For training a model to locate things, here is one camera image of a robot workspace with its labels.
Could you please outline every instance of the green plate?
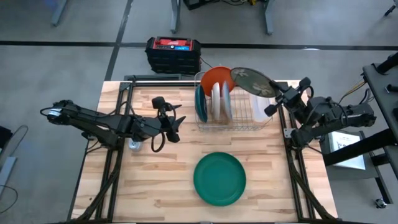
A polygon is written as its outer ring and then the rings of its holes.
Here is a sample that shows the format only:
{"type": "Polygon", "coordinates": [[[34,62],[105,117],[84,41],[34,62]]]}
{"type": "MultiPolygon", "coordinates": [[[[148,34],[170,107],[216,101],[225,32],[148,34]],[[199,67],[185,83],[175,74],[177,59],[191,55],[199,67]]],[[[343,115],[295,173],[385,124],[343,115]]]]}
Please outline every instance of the green plate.
{"type": "Polygon", "coordinates": [[[225,152],[213,152],[199,161],[193,173],[193,184],[205,202],[227,206],[243,194],[246,174],[235,157],[225,152]]]}

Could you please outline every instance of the black battery box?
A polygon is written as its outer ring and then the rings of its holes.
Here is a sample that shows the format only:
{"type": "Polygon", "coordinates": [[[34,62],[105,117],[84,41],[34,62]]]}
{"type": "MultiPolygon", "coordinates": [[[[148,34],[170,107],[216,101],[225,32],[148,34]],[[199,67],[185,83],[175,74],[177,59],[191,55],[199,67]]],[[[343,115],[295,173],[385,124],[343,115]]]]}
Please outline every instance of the black battery box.
{"type": "Polygon", "coordinates": [[[195,75],[200,71],[200,43],[178,37],[151,37],[145,52],[156,73],[195,75]]]}

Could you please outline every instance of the wooden tabletop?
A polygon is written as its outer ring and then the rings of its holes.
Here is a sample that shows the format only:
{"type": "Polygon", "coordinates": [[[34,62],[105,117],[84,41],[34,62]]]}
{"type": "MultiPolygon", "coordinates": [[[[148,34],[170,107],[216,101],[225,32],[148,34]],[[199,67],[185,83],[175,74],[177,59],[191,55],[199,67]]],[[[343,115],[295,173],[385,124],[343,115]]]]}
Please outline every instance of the wooden tabletop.
{"type": "MultiPolygon", "coordinates": [[[[287,82],[298,85],[298,81],[287,82]]],[[[109,113],[115,109],[119,84],[104,82],[98,111],[109,113]]],[[[135,87],[132,94],[135,112],[154,117],[156,110],[152,109],[151,99],[156,96],[163,96],[171,104],[182,105],[177,110],[177,117],[187,118],[180,127],[181,141],[167,142],[158,153],[151,151],[150,141],[144,142],[140,152],[132,152],[125,145],[114,222],[297,221],[277,114],[259,131],[205,132],[199,131],[195,122],[193,87],[135,87]],[[193,171],[198,161],[217,151],[239,159],[247,177],[242,197],[227,207],[206,204],[193,186],[193,171]]],[[[317,142],[312,142],[312,146],[319,149],[317,142]]],[[[328,212],[337,217],[322,155],[304,150],[303,156],[312,192],[328,212]]],[[[98,193],[105,158],[106,149],[86,156],[72,218],[82,214],[98,193]]],[[[304,214],[307,214],[302,191],[300,198],[304,214]]],[[[104,216],[108,199],[109,193],[105,198],[104,216]]]]}

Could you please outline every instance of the wire dish rack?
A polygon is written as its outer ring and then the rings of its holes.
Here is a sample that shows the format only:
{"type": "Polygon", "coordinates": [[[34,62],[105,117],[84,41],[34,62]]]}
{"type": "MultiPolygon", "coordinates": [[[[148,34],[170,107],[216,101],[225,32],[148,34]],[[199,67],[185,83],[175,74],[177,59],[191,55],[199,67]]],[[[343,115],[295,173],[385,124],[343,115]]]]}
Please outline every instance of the wire dish rack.
{"type": "MultiPolygon", "coordinates": [[[[200,80],[204,74],[204,72],[199,72],[195,75],[195,88],[200,85],[200,80]]],[[[250,93],[236,86],[229,95],[231,97],[232,120],[229,120],[224,112],[222,98],[220,119],[215,120],[211,112],[211,98],[205,96],[208,121],[204,123],[200,121],[197,114],[195,116],[195,121],[200,131],[257,131],[272,121],[272,117],[264,122],[254,120],[250,93]]]]}

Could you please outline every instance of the concrete floor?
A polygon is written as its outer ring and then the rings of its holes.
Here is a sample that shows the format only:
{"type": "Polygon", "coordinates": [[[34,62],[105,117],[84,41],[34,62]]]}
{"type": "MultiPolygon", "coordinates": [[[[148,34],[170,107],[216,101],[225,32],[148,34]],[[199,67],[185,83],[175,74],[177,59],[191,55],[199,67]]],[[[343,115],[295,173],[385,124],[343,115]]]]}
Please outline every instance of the concrete floor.
{"type": "MultiPolygon", "coordinates": [[[[70,1],[59,27],[50,19],[53,2],[0,2],[0,40],[114,42],[127,0],[70,1]]],[[[218,3],[195,11],[182,6],[180,32],[201,42],[250,44],[398,45],[398,11],[382,18],[390,0],[278,0],[274,35],[264,34],[260,7],[232,7],[218,3]]],[[[151,36],[171,35],[170,3],[134,0],[124,42],[145,42],[151,36]]],[[[29,132],[16,152],[18,162],[7,183],[18,190],[17,203],[0,215],[1,223],[48,223],[65,220],[83,158],[86,141],[72,127],[55,126],[39,115],[53,102],[71,99],[96,108],[111,56],[111,47],[0,46],[0,125],[29,132]]],[[[364,65],[381,62],[391,51],[202,49],[212,65],[251,67],[277,80],[312,80],[315,94],[338,99],[356,83],[364,65]]],[[[143,48],[121,48],[112,80],[125,75],[153,74],[143,48]]],[[[364,89],[344,100],[355,104],[364,89]]],[[[370,135],[386,128],[378,116],[370,135]]],[[[392,198],[398,202],[398,181],[391,167],[381,167],[392,198]]],[[[380,210],[376,182],[333,181],[339,217],[348,221],[395,223],[398,206],[380,210]]],[[[0,211],[13,201],[7,190],[0,211]]]]}

